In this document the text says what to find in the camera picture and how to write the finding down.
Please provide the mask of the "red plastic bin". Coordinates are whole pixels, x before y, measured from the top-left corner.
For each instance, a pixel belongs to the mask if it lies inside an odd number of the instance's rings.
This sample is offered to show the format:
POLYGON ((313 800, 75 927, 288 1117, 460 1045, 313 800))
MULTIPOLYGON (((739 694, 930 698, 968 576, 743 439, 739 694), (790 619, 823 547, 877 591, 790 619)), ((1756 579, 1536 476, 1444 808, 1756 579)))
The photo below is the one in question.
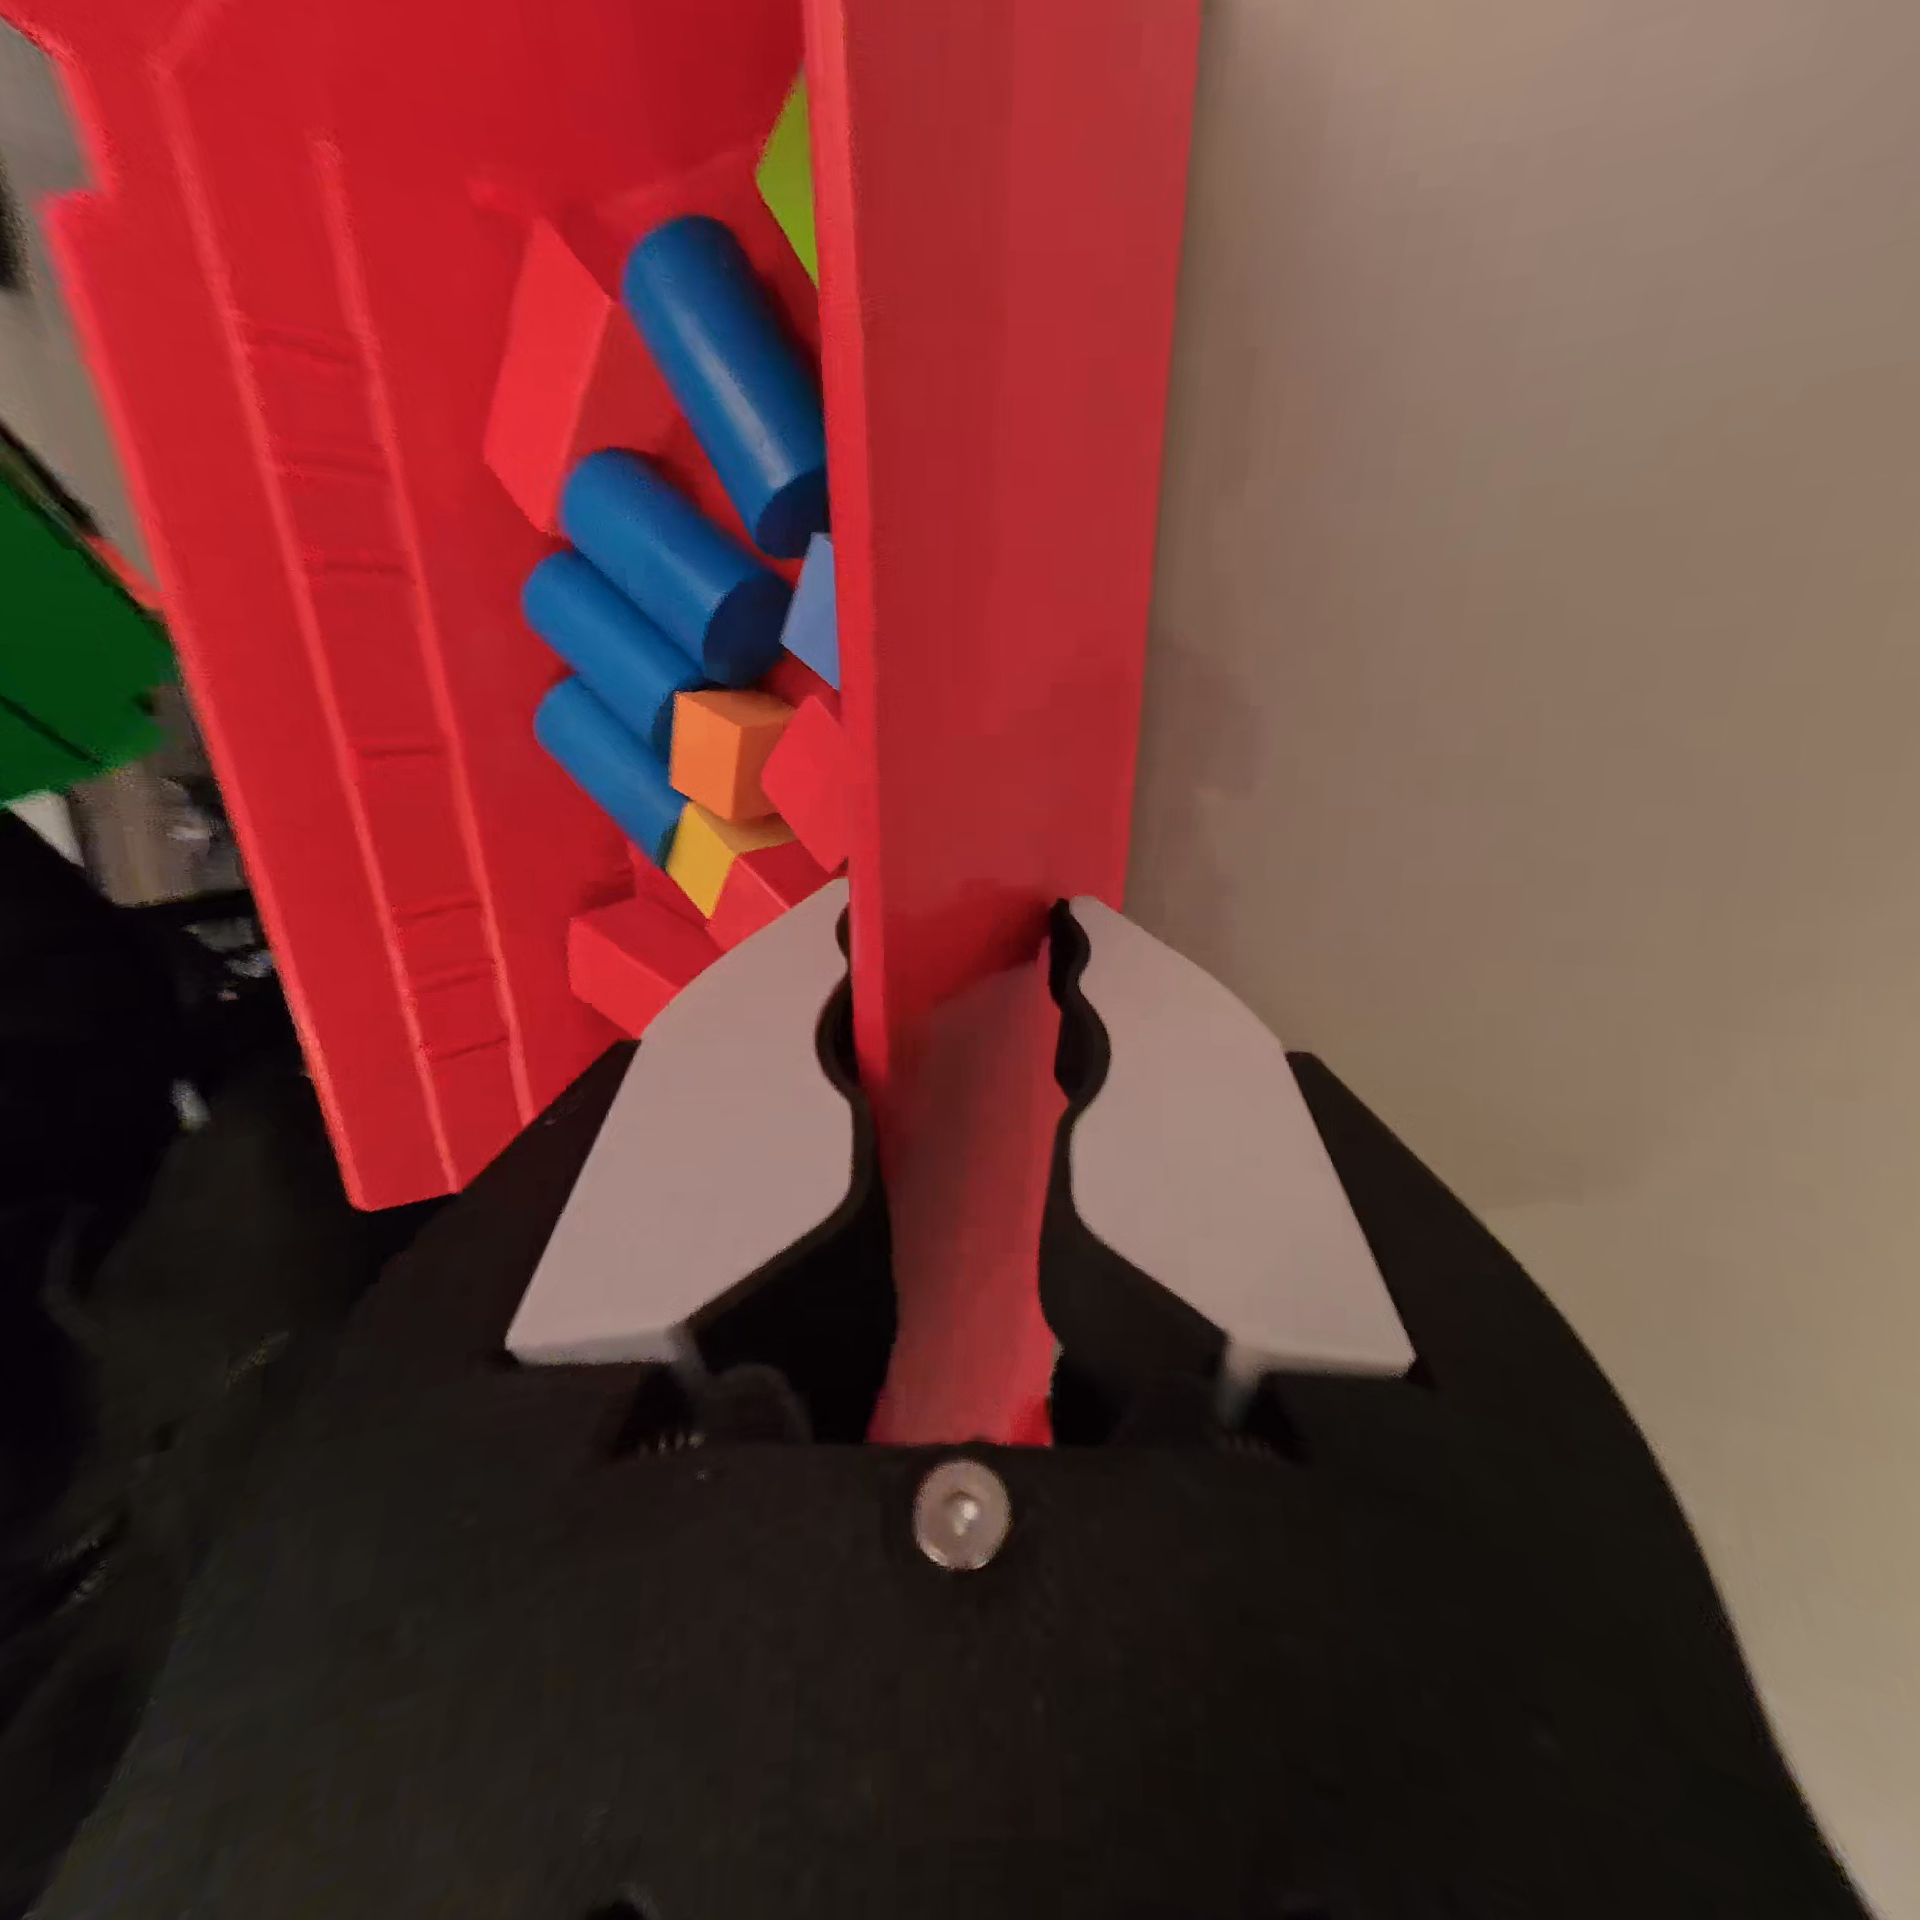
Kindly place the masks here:
POLYGON ((803 83, 847 750, 819 1052, 853 1183, 727 1310, 830 1440, 1043 1436, 1049 909, 1120 900, 1196 3, 3 3, 46 246, 347 1196, 474 1200, 627 1034, 632 880, 539 750, 548 547, 484 454, 539 222, 803 83))

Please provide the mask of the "green plastic bin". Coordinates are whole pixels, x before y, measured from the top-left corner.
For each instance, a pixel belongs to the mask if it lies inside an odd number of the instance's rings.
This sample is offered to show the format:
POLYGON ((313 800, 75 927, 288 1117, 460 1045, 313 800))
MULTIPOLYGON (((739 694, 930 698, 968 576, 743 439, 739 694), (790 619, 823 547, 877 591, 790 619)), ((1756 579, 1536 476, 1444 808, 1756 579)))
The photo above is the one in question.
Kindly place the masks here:
POLYGON ((177 660, 92 526, 1 479, 1 804, 61 793, 161 744, 177 660))

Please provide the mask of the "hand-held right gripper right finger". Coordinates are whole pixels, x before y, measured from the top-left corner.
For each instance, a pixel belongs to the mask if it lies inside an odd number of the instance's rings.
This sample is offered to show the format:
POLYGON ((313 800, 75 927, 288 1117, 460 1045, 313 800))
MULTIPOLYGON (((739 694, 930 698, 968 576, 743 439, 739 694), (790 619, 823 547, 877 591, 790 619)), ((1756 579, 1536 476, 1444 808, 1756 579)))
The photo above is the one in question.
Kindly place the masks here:
POLYGON ((1043 1319, 1104 1420, 1183 1384, 1237 1423, 1266 1379, 1403 1379, 1417 1349, 1282 1039, 1089 893, 1049 915, 1063 1109, 1043 1319))

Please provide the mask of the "pile of coloured wooden blocks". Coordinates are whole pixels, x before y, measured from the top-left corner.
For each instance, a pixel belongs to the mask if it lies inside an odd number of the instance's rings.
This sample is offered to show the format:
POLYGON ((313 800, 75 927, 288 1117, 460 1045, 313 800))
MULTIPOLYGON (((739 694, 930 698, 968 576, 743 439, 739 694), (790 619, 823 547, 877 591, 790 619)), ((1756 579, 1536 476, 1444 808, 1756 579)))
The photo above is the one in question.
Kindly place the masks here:
POLYGON ((535 744, 632 867, 568 984, 627 1037, 847 858, 802 81, 736 162, 533 224, 484 433, 545 539, 535 744))

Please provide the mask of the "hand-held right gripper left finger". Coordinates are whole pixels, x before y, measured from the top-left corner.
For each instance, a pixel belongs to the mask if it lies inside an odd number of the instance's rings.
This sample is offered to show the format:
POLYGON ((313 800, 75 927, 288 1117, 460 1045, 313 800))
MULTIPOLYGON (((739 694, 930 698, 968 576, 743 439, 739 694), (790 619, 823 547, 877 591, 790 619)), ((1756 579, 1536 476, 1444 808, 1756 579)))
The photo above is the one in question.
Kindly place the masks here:
POLYGON ((727 1311, 853 1186, 852 1095, 819 1052, 847 903, 830 878, 649 1021, 504 1334, 518 1364, 736 1364, 727 1311))

